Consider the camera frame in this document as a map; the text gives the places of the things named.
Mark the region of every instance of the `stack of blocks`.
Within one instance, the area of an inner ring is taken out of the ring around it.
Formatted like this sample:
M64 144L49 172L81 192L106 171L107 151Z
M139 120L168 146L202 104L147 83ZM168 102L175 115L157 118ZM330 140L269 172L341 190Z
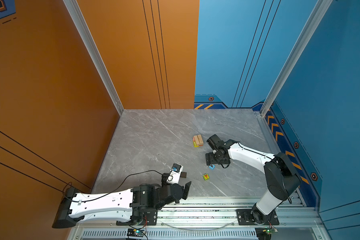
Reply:
M203 143L201 134L193 136L193 146L194 147L200 147L200 146L203 146L203 144L204 143Z

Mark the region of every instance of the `gray marble floor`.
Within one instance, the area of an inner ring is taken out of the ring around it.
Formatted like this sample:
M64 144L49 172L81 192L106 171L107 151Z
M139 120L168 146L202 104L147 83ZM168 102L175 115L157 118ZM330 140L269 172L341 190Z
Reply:
M201 134L204 146L194 147L193 135ZM245 146L270 152L251 109L166 109L125 110L97 177L92 193L115 189L124 178L144 170L169 172L173 163L184 166L186 179L192 181L191 197L260 197L266 190L265 176L254 167L231 161L227 169L206 166L205 154L211 152L206 140L217 134ZM210 179L204 181L202 175ZM148 172L130 176L120 188L142 183L161 183L161 176Z

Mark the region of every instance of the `orange wall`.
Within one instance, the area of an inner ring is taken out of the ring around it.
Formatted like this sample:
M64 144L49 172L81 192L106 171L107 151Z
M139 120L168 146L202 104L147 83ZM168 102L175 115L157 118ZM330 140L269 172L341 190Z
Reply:
M193 108L198 1L78 3L124 108Z
M0 20L0 146L90 192L119 118L62 1L16 1ZM0 148L0 162L64 183ZM61 193L0 165L0 239L65 239L51 228Z

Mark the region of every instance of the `metal corner post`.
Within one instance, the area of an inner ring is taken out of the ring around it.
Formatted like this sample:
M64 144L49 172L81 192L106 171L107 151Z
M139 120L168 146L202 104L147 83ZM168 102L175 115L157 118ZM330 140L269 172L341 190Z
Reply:
M318 0L315 7L313 8L307 22L304 25L295 45L293 46L291 53L289 54L287 61L284 63L276 81L274 82L271 90L268 93L267 98L264 101L263 106L260 109L261 116L265 116L268 109L271 107L279 91L283 87L293 67L307 46L321 19L327 12L332 0Z
M81 13L79 4L77 3L76 0L63 0L63 2L77 28L77 31L81 36L81 39L84 42L84 45L87 48L89 55L91 56L94 65L96 66L97 72L99 73L108 91L108 94L112 99L115 108L117 109L117 112L121 116L121 114L124 111L123 105L120 101L119 96L117 95L115 86L113 85L112 80L110 79L106 65L104 64L103 59L101 58L100 52L97 49L96 43L91 35L91 32L89 31L84 16Z

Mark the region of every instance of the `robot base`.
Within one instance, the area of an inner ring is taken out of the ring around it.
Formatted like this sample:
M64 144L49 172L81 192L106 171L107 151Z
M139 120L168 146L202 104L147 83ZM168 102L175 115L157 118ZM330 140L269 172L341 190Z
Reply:
M144 212L144 217L147 218L147 226L154 226L156 225L156 219L157 219L157 210L151 210L149 212ZM131 223L131 222L116 222L117 226L127 226L127 225L134 225L134 226L144 226L145 220L137 225Z
M258 225L254 223L253 217L251 215L252 209L236 209L237 220L239 225ZM271 212L271 217L269 218L272 225L279 225L279 219L277 218L276 212L273 210Z

